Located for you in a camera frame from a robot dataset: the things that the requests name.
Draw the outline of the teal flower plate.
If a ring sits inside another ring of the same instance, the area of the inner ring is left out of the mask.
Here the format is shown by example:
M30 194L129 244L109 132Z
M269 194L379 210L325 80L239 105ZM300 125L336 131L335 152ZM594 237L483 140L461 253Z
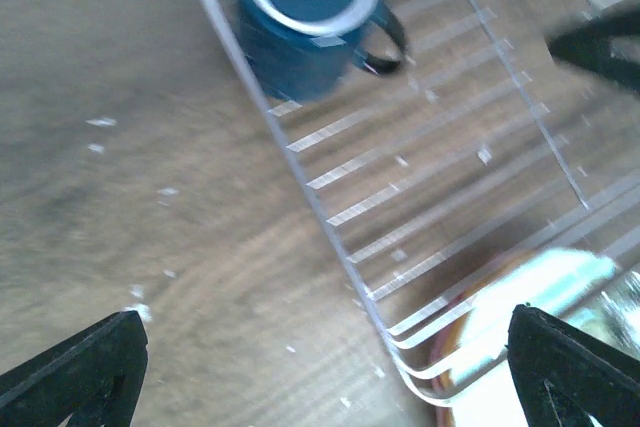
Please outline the teal flower plate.
M514 258L466 290L470 311L438 337L438 352L454 357L435 386L470 384L453 406L437 411L440 426L524 426L505 352L514 311L535 309L637 358L639 275L623 273L601 254L552 248Z

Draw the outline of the blue enamel mug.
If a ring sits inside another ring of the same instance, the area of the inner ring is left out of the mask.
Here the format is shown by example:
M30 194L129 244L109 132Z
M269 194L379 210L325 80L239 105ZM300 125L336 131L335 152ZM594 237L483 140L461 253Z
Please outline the blue enamel mug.
M401 71L405 29L385 0L238 0L238 41L263 92L299 104L330 94L349 66Z

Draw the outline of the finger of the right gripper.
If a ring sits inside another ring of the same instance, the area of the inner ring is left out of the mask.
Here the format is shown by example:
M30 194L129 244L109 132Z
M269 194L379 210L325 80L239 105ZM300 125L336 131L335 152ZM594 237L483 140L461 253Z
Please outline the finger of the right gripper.
M551 57L639 95L639 62L617 56L615 38L639 37L639 9L626 8L590 20L573 20L545 36Z

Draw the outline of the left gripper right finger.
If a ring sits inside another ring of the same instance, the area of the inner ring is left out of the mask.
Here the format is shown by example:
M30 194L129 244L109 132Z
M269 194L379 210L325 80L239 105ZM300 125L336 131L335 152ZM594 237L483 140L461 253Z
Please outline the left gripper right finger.
M530 426L639 424L639 361L536 307L514 308L507 360Z

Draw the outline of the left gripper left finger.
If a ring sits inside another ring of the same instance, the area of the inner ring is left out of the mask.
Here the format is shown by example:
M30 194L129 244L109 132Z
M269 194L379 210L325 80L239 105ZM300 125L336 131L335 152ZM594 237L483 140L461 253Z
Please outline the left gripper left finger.
M147 344L136 311L103 318L1 375L1 424L129 426Z

